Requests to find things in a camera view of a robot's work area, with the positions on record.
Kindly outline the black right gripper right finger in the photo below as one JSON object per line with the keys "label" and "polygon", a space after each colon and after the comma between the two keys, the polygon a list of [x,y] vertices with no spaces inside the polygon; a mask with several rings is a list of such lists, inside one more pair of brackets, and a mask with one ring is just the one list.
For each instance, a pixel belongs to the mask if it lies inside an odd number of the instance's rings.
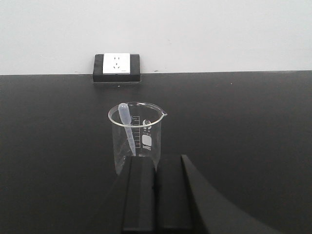
{"label": "black right gripper right finger", "polygon": [[159,234],[277,234],[225,198],[187,155],[163,155],[156,181]]}

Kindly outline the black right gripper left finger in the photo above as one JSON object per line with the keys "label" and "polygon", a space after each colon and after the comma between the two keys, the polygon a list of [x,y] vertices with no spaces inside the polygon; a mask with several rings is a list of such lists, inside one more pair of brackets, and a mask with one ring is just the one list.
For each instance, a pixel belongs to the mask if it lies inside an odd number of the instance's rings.
{"label": "black right gripper left finger", "polygon": [[97,215],[97,234],[155,232],[154,164],[131,157],[105,198]]}

